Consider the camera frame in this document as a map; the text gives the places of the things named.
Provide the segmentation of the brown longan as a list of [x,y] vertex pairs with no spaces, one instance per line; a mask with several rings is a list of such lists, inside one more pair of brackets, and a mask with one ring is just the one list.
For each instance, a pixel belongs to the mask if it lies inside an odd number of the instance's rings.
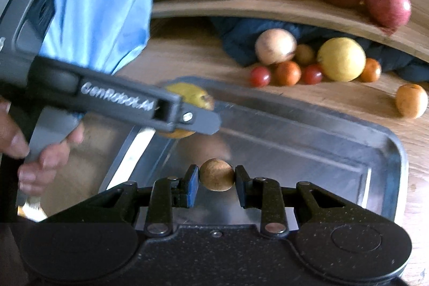
[[199,180],[210,191],[225,192],[234,185],[234,173],[230,164],[212,158],[199,168]]
[[310,46],[306,44],[298,44],[294,58],[299,65],[307,66],[315,62],[316,53]]

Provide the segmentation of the red cherry tomato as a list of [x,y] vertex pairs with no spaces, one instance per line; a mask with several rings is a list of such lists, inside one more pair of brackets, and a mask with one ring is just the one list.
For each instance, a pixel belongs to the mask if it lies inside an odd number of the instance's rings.
[[318,64],[311,64],[302,71],[302,81],[307,85],[316,85],[323,80],[323,72]]
[[265,87],[271,82],[271,71],[263,66],[255,67],[250,72],[249,82],[255,88]]

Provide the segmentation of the yellow lemon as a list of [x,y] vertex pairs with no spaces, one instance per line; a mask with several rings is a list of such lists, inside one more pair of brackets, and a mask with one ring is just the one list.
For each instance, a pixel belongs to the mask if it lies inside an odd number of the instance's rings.
[[324,75],[339,82],[349,82],[359,77],[367,60],[361,45],[346,37],[326,41],[319,48],[316,59]]

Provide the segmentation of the small orange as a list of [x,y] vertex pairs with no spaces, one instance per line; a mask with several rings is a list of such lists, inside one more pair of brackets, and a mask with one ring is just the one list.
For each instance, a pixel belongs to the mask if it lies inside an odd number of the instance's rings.
[[382,73],[380,63],[372,58],[367,58],[364,70],[360,74],[360,80],[364,83],[378,81]]

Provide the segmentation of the large orange persimmon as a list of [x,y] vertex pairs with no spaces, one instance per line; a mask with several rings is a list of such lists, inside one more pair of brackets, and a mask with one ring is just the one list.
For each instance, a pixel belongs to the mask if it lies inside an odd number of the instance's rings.
[[395,105],[403,117],[417,119],[423,116],[428,107],[428,94],[422,86],[407,83],[398,88]]

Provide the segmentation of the metal baking tray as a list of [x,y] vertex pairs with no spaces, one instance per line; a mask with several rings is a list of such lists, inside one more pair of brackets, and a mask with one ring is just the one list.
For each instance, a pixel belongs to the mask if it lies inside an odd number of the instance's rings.
[[391,130],[328,108],[220,81],[186,77],[215,100],[218,133],[168,139],[130,128],[101,190],[124,181],[149,187],[211,158],[243,165],[282,187],[309,181],[390,220],[406,207],[409,162]]

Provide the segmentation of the dark blue jacket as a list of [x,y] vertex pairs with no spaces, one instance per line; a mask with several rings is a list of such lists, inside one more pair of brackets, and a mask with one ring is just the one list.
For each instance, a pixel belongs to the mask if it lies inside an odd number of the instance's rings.
[[428,82],[427,62],[390,46],[351,34],[311,25],[246,17],[212,17],[211,22],[226,54],[243,67],[259,62],[254,48],[258,37],[267,30],[280,28],[290,32],[297,43],[306,44],[314,51],[318,51],[331,38],[352,38],[362,46],[369,58],[380,63],[384,72],[393,72],[413,83]]

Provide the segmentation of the curved wooden shelf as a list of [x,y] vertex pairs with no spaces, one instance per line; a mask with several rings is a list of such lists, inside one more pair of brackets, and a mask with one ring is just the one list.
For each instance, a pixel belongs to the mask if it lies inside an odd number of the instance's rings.
[[152,18],[251,17],[314,25],[367,38],[428,60],[428,0],[411,0],[407,25],[387,34],[361,10],[342,9],[322,0],[169,0],[156,2]]

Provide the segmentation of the rightmost red apple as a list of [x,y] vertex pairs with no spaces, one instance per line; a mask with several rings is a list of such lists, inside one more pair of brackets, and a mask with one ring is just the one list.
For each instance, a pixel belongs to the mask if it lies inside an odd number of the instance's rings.
[[375,22],[393,30],[406,25],[412,14],[410,0],[364,0],[364,3]]

